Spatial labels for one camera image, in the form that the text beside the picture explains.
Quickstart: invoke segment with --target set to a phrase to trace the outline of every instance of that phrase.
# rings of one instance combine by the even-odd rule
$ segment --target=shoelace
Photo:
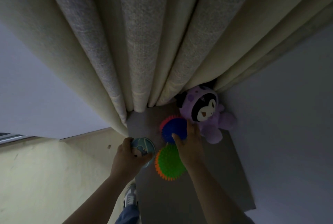
[[[127,197],[126,205],[134,205],[134,196]]]

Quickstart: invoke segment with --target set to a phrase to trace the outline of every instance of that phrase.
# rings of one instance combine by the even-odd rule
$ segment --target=green spiky ball
[[[165,180],[176,180],[186,168],[181,162],[176,145],[168,144],[156,155],[155,168],[157,173]]]

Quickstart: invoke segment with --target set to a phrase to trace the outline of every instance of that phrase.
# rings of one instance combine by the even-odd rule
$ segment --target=gray sneaker
[[[138,196],[136,195],[136,185],[131,184],[125,193],[124,208],[128,205],[138,205]]]

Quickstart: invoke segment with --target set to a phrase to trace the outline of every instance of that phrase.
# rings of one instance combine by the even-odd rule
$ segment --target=black ear
[[[205,86],[205,87],[213,89],[216,81],[217,81],[217,78],[215,78],[212,81],[209,81],[207,83],[199,84],[199,86]]]
[[[177,100],[176,105],[179,108],[183,107],[184,100],[186,98],[187,92],[182,92],[180,94],[177,94],[174,98]]]

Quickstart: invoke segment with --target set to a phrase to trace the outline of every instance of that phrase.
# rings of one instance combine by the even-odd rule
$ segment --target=jeans
[[[120,213],[114,224],[136,224],[139,220],[140,212],[136,205],[128,205]]]

